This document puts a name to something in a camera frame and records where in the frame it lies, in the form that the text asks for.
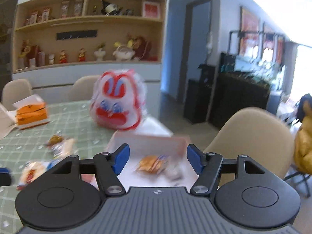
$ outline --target doorway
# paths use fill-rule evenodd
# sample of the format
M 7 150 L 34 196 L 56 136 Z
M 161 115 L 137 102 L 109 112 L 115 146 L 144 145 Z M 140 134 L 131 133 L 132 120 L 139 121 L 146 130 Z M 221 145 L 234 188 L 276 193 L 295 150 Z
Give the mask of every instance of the doorway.
M 185 101 L 189 79 L 199 80 L 198 66 L 205 62 L 211 26 L 211 1 L 196 0 L 186 5 L 184 39 L 177 101 Z

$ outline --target metal screw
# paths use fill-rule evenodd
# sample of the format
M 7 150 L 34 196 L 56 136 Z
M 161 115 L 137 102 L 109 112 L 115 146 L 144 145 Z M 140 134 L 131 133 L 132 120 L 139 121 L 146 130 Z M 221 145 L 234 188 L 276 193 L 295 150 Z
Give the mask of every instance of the metal screw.
M 209 191 L 208 187 L 205 186 L 195 186 L 193 187 L 195 193 L 207 193 Z
M 107 192 L 109 192 L 109 193 L 120 193 L 120 192 L 122 192 L 122 188 L 120 186 L 110 186 L 109 188 L 107 188 Z

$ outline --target beige chair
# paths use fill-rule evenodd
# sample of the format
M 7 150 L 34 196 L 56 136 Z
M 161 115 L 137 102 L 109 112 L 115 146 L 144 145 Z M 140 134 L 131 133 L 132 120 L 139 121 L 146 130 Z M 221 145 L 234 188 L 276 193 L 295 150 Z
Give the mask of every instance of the beige chair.
M 204 153 L 215 152 L 227 159 L 248 155 L 283 179 L 292 162 L 294 137 L 272 114 L 248 107 L 234 114 Z M 222 174 L 220 186 L 234 175 Z
M 13 103 L 31 96 L 32 86 L 26 79 L 17 79 L 8 82 L 2 90 L 2 104 L 8 110 L 12 111 L 16 108 Z
M 78 79 L 68 93 L 69 101 L 90 100 L 93 94 L 94 83 L 99 75 L 84 76 Z

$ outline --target green checkered tablecloth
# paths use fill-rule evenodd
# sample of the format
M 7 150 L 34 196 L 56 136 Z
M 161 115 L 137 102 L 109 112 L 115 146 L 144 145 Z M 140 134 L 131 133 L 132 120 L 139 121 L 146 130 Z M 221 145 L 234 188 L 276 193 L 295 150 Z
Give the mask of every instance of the green checkered tablecloth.
M 12 234 L 21 227 L 15 211 L 15 198 L 24 164 L 28 161 L 52 160 L 43 144 L 58 133 L 76 139 L 75 154 L 80 159 L 92 158 L 103 152 L 114 131 L 98 127 L 89 116 L 87 101 L 48 105 L 50 122 L 26 130 L 13 130 L 0 140 L 0 167 L 8 167 L 13 175 L 13 185 L 0 187 L 0 233 Z

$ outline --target red and white bag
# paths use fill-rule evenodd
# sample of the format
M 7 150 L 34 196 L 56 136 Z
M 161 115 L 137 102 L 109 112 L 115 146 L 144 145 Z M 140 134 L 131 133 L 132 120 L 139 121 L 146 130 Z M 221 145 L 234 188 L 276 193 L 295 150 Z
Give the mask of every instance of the red and white bag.
M 146 85 L 134 70 L 106 71 L 94 84 L 90 116 L 100 126 L 135 129 L 147 113 Z

